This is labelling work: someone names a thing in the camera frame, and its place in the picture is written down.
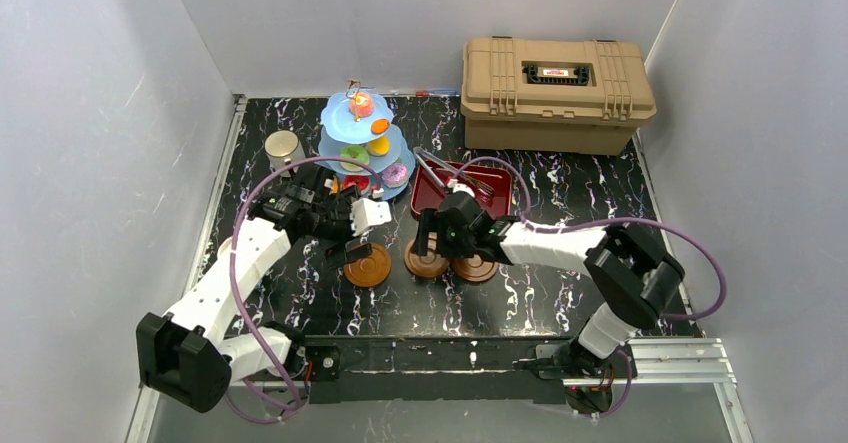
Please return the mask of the red rectangular tray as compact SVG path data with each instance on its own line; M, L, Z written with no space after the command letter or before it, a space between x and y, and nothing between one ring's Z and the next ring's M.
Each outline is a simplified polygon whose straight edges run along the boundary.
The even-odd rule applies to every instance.
M419 167L416 171L411 197L411 211L416 218L422 210L437 209L446 197L445 189L437 184L432 175L438 176L447 183L451 173L441 168L433 161L425 160L427 170ZM492 168L481 165L471 165L462 174L461 182L467 183L468 178L485 183L490 191L481 192L476 184L473 185L476 200L492 218L509 215L511 212L513 176L502 168Z

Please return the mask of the red glazed donut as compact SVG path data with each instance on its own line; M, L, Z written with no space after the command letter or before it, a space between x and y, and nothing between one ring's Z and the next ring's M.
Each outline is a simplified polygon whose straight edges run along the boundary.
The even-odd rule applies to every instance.
M342 188L356 188L360 195L364 195L371 188L371 180L364 175L347 175L342 181Z

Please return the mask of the purple glazed donut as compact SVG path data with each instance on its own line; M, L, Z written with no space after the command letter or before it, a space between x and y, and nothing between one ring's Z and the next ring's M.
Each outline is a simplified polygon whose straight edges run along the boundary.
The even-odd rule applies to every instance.
M381 173L381 178L384 185L388 188L402 187L409 179L409 169L398 159Z

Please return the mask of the silver metal tongs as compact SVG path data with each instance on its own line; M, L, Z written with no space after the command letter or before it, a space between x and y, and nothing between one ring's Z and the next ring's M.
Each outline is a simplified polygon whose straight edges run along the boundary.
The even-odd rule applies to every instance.
M494 196L493 187L478 178L467 176L457 167L436 157L422 147L414 147L413 155L423 169L425 177L430 180L436 191L441 195L447 196L454 189L462 187L467 188L473 196L483 200L491 199Z

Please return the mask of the green glazed donut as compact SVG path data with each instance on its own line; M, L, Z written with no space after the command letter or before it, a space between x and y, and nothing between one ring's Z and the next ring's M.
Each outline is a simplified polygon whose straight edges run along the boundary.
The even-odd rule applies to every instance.
M339 156L345 158L339 165L349 172L364 171L364 165L370 164L370 154L367 149L358 144L346 145L340 149Z

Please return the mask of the yellow cake slice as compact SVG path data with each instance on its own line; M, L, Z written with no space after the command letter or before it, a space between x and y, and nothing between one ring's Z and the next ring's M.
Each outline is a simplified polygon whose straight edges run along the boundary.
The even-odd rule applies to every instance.
M375 157L385 156L391 150L391 141L388 136L380 136L366 144L367 152Z

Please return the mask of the beige ribbed mug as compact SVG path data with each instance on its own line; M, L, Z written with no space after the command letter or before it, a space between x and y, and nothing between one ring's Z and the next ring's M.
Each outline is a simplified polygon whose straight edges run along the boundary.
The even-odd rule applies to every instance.
M272 170L278 170L306 157L299 137L289 130L271 133L264 142L264 150Z

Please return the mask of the blue three-tier cake stand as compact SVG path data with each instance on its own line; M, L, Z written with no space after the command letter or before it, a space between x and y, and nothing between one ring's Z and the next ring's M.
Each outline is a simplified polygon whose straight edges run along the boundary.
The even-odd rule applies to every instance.
M349 111L349 98L357 90L369 92L375 102L374 113L370 117L360 120L355 120ZM368 166L364 165L364 171L346 171L339 165L341 161L345 161L345 158L339 156L340 149L343 146L352 144L362 145L366 148L368 142L379 138L371 133L370 126L374 120L380 118L386 118L391 121L391 127L382 135L389 137L391 150L388 154L381 157L370 155L370 164ZM322 165L336 173L336 178L340 186L342 186L342 181L347 175L364 175L370 178L371 188L375 188L378 183L383 184L383 198L386 200L391 200L406 190L409 180L416 169L416 160L402 134L402 130L395 123L395 114L383 96L362 88L357 82L352 82L345 91L330 96L325 108L321 112L319 123L321 124L321 137L318 145L318 154L328 158ZM381 173L398 159L409 169L409 179L402 187L388 188L382 181Z

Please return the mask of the orange cookie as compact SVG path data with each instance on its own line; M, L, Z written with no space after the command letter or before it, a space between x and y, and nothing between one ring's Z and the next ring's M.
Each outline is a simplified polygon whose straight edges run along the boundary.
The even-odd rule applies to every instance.
M375 137L380 137L391 127L391 121L386 118L376 119L370 126L370 131Z

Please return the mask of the pink sugared cake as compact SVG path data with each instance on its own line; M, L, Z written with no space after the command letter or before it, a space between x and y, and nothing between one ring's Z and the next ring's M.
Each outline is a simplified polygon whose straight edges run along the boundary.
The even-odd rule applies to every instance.
M349 111L355 120L370 117L375 111L375 102L367 91L354 91L349 98Z

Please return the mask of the round brown wooden box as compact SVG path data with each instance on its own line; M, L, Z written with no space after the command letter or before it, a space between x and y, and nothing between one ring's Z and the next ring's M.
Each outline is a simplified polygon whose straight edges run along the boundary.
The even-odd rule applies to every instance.
M410 241L404 250L403 258L407 270L413 275L421 278L436 278L443 275L450 267L450 260L436 252L437 234L430 233L428 236L427 253L420 256L414 252L416 243Z

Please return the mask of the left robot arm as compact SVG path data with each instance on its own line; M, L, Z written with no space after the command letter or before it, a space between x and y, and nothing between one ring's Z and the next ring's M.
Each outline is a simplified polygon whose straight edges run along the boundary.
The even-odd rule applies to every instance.
M135 341L143 386L206 413L233 382L273 368L293 394L294 408L303 406L285 367L299 339L282 324L257 326L245 301L299 240L328 242L327 264L338 268L370 255L360 236L392 219L381 187L334 190L324 161L289 163L262 180L209 270L163 314L142 317Z

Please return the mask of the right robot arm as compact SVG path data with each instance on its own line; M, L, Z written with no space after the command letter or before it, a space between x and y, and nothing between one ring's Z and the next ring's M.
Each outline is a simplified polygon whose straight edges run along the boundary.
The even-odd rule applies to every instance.
M618 218L556 227L518 216L494 218L473 197L457 192L421 212L415 252L541 265L587 276L604 301L570 353L601 361L637 331L656 325L685 276L681 264L644 231L646 224L639 218Z

